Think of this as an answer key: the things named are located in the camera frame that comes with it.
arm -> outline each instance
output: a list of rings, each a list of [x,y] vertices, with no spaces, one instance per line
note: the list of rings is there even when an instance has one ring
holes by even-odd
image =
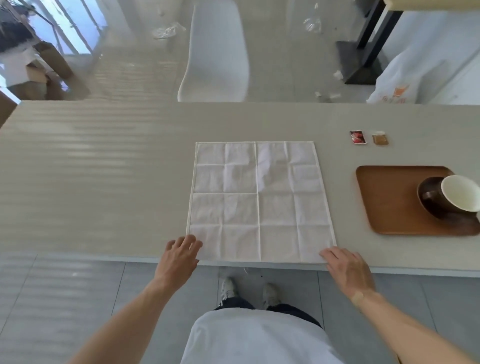
[[[138,364],[163,308],[197,267],[202,245],[193,235],[168,242],[152,281],[112,316],[69,364]]]
[[[475,364],[463,351],[391,305],[375,292],[367,263],[358,253],[338,247],[320,255],[340,290],[376,328],[403,364]]]

ceramic cup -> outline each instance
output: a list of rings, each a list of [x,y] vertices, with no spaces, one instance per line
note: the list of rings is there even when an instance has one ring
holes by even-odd
[[[430,186],[422,198],[435,202],[440,208],[457,213],[480,211],[480,186],[470,178],[453,175]]]

sneaker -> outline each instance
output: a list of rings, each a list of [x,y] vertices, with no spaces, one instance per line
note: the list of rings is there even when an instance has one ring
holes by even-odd
[[[222,301],[238,296],[237,286],[231,277],[225,278],[222,285]]]
[[[276,306],[282,303],[278,294],[278,287],[272,283],[267,283],[264,285],[264,309],[269,306]]]

brown tray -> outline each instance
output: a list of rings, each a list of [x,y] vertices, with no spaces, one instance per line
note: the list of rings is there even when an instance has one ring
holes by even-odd
[[[428,177],[454,174],[447,167],[360,166],[357,180],[368,221],[379,234],[478,235],[480,222],[461,226],[441,221],[422,206],[417,187]]]

white cloth napkin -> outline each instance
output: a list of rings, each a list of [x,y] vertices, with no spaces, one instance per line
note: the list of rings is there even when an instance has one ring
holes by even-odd
[[[336,243],[315,144],[197,143],[187,234],[201,260],[323,262]]]

